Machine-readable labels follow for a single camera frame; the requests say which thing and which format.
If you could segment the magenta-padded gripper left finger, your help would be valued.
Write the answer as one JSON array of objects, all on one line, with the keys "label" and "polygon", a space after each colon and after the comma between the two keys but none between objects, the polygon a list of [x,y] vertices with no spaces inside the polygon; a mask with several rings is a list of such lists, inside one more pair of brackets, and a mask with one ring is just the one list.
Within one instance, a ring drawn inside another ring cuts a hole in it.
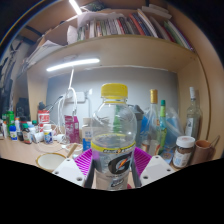
[{"label": "magenta-padded gripper left finger", "polygon": [[53,174],[81,187],[91,188],[94,179],[92,150],[88,149],[76,158],[65,159]]}]

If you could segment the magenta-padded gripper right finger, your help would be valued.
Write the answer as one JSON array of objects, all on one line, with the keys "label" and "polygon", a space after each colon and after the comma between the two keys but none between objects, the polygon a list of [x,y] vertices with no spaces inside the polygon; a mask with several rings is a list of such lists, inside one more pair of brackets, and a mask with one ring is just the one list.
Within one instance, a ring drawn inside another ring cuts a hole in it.
[{"label": "magenta-padded gripper right finger", "polygon": [[135,148],[128,187],[140,188],[174,172],[175,170],[161,156],[151,156]]}]

